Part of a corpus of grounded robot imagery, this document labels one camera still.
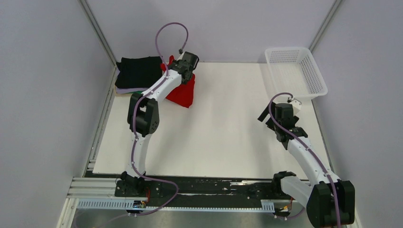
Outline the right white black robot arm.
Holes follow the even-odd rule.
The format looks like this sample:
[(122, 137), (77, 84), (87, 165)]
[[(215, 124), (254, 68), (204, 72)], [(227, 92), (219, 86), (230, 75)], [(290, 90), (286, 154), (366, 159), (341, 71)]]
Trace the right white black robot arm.
[(292, 103), (271, 102), (258, 117), (260, 122), (276, 134), (276, 139), (298, 162), (309, 184), (291, 171), (274, 174), (271, 191), (277, 198), (291, 196), (306, 210), (315, 228), (349, 225), (355, 221), (355, 187), (349, 180), (341, 180), (322, 162), (308, 138), (296, 123)]

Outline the red t shirt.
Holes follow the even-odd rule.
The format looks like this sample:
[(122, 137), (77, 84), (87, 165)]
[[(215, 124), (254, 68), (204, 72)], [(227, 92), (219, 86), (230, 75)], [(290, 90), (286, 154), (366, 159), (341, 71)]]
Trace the red t shirt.
[(161, 69), (165, 69), (164, 75), (157, 83), (155, 90), (157, 91), (157, 100), (167, 99), (185, 108), (189, 108), (193, 104), (194, 97), (194, 74), (187, 84), (182, 84), (182, 75), (175, 70), (168, 70), (166, 62), (162, 60)]

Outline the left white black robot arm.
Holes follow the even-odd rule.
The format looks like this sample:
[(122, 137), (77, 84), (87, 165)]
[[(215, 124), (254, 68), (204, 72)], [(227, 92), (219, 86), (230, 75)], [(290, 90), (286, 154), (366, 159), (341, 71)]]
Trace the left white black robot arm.
[(160, 122), (159, 102), (179, 87), (187, 84), (199, 63), (199, 57), (183, 52), (165, 67), (166, 71), (149, 89), (130, 97), (127, 122), (134, 134), (133, 147), (125, 171), (116, 184), (118, 197), (138, 197), (145, 192), (145, 160), (152, 134)]

